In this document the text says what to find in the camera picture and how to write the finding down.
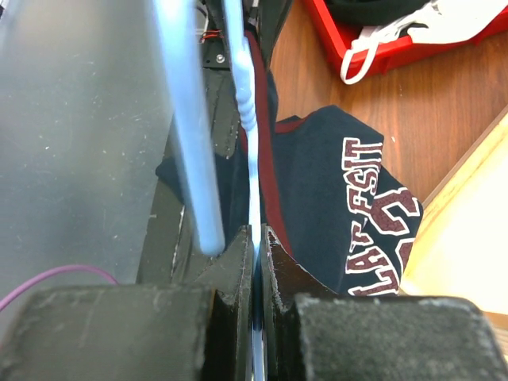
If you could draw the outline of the navy tank top red trim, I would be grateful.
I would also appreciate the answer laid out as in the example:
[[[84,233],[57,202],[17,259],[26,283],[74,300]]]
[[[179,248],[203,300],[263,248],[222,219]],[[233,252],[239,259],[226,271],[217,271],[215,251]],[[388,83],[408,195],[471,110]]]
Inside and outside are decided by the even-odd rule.
[[[276,117],[278,95],[257,37],[255,68],[261,221],[330,290],[396,295],[423,217],[382,165],[383,135],[337,106]]]

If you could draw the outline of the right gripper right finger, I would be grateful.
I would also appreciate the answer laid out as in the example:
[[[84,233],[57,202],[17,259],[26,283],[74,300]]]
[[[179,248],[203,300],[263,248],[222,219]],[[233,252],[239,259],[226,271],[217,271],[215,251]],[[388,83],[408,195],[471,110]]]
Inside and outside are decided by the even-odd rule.
[[[341,297],[285,251],[261,243],[270,380],[504,380],[483,313],[448,297]]]

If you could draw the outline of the light blue wire hanger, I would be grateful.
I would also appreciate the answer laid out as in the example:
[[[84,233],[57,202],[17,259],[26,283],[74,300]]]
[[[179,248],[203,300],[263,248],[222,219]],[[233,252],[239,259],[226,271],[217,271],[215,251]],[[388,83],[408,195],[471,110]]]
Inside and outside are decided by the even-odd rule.
[[[264,343],[261,315],[261,205],[259,175],[259,129],[255,106],[255,72],[248,39],[244,34],[242,4],[222,3],[230,67],[241,126],[248,141],[248,223],[253,244],[253,323],[252,365],[256,380],[267,378],[264,366]],[[161,58],[161,75],[169,94],[175,124],[171,142],[179,153],[179,178],[184,200],[194,217],[194,231],[199,251],[218,256],[225,248],[217,177],[210,139],[210,121],[206,110],[202,70],[198,62],[195,3],[193,1],[154,1],[155,39]]]

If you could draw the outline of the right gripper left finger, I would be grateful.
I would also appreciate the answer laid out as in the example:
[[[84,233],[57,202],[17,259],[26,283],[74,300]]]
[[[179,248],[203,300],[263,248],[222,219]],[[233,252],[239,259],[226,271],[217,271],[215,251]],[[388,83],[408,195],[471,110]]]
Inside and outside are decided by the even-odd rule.
[[[248,380],[251,231],[180,283],[56,287],[24,304],[4,380]]]

